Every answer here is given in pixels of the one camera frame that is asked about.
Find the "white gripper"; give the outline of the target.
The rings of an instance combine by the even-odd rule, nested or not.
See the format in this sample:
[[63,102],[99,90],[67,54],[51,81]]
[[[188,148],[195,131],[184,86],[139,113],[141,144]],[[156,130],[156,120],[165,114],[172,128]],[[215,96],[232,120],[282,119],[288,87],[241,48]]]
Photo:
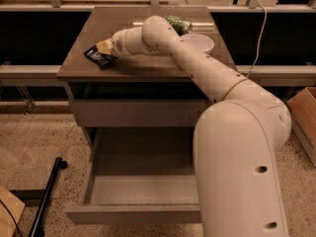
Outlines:
[[125,43],[126,30],[116,32],[111,39],[105,39],[96,44],[99,53],[115,56],[128,56]]

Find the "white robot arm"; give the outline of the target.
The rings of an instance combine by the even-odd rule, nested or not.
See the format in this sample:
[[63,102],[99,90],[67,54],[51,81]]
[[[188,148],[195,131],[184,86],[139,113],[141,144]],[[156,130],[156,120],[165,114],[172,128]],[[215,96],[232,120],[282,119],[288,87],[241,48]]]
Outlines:
[[204,237],[289,237],[276,153],[288,140],[291,117],[280,99],[181,38],[159,16],[115,33],[97,49],[116,57],[169,55],[213,102],[194,131]]

